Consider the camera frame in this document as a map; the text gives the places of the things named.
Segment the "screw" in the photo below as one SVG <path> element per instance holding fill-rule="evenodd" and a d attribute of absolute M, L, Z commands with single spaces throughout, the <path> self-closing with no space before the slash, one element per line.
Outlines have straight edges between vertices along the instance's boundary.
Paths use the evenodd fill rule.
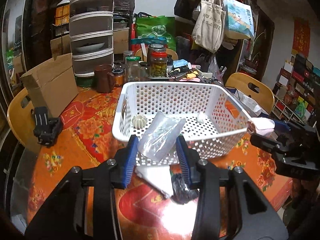
<path fill-rule="evenodd" d="M 80 167 L 79 166 L 73 166 L 72 168 L 71 168 L 71 172 L 72 173 L 78 173 L 79 171 L 80 171 Z"/>
<path fill-rule="evenodd" d="M 233 169 L 235 170 L 235 172 L 237 172 L 239 174 L 243 172 L 243 169 L 240 166 L 236 166 Z"/>
<path fill-rule="evenodd" d="M 109 159 L 109 160 L 107 160 L 107 164 L 108 165 L 115 165 L 116 164 L 116 160 L 115 159 Z"/>
<path fill-rule="evenodd" d="M 200 160 L 198 161 L 198 163 L 199 163 L 200 165 L 206 166 L 206 165 L 208 164 L 208 161 L 205 160 L 205 159 L 200 159 Z"/>

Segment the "red lid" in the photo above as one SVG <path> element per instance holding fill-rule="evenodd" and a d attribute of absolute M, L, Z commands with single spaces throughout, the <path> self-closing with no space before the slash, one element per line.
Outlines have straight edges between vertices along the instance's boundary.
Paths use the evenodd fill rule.
<path fill-rule="evenodd" d="M 158 51 L 153 51 L 151 53 L 151 55 L 153 57 L 167 57 L 168 56 L 168 54 L 166 52 L 158 52 Z"/>

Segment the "jar with red lid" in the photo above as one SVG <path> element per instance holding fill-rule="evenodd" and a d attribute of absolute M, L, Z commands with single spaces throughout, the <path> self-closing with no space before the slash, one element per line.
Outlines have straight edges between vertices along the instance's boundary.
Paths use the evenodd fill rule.
<path fill-rule="evenodd" d="M 167 76 L 168 54 L 166 52 L 153 51 L 151 53 L 151 76 Z"/>

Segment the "white plastic basket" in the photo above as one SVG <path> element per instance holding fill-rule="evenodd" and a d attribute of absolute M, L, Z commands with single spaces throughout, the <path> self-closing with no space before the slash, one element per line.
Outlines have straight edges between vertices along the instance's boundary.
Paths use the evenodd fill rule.
<path fill-rule="evenodd" d="M 226 155 L 246 133 L 249 114 L 217 85 L 187 82 L 129 82 L 122 88 L 113 122 L 113 136 L 127 143 L 132 134 L 142 137 L 157 111 L 186 119 L 182 134 L 189 147 L 201 158 Z M 205 123 L 197 122 L 204 112 Z M 137 114 L 148 119 L 146 127 L 135 129 L 132 118 Z M 137 154 L 137 166 L 179 163 L 175 149 L 156 163 Z"/>

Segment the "chair backrest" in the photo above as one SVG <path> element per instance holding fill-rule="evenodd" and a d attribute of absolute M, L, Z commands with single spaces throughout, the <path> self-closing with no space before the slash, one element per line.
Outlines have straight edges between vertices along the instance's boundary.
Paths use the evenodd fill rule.
<path fill-rule="evenodd" d="M 253 84 L 254 90 L 250 89 L 249 86 Z M 262 84 L 258 80 L 254 79 L 243 73 L 233 73 L 227 80 L 226 87 L 234 87 L 240 90 L 245 95 L 255 100 L 259 106 L 263 108 L 268 114 L 271 113 L 273 105 L 275 103 L 275 97 L 270 88 L 265 84 Z"/>
<path fill-rule="evenodd" d="M 29 139 L 34 137 L 33 130 L 36 126 L 31 114 L 31 110 L 34 109 L 34 107 L 26 96 L 28 96 L 28 91 L 24 88 L 11 101 L 7 113 L 11 130 L 24 147 L 26 147 Z"/>
<path fill-rule="evenodd" d="M 166 52 L 167 52 L 168 55 L 171 55 L 171 56 L 172 56 L 172 59 L 173 59 L 173 60 L 178 60 L 178 59 L 179 59 L 179 58 L 178 58 L 178 54 L 177 54 L 174 50 L 172 50 L 172 49 L 167 49 Z M 142 60 L 142 61 L 147 61 L 147 57 L 143 56 L 143 54 L 142 54 L 142 49 L 139 49 L 139 50 L 136 52 L 135 56 L 141 57 L 141 60 Z"/>

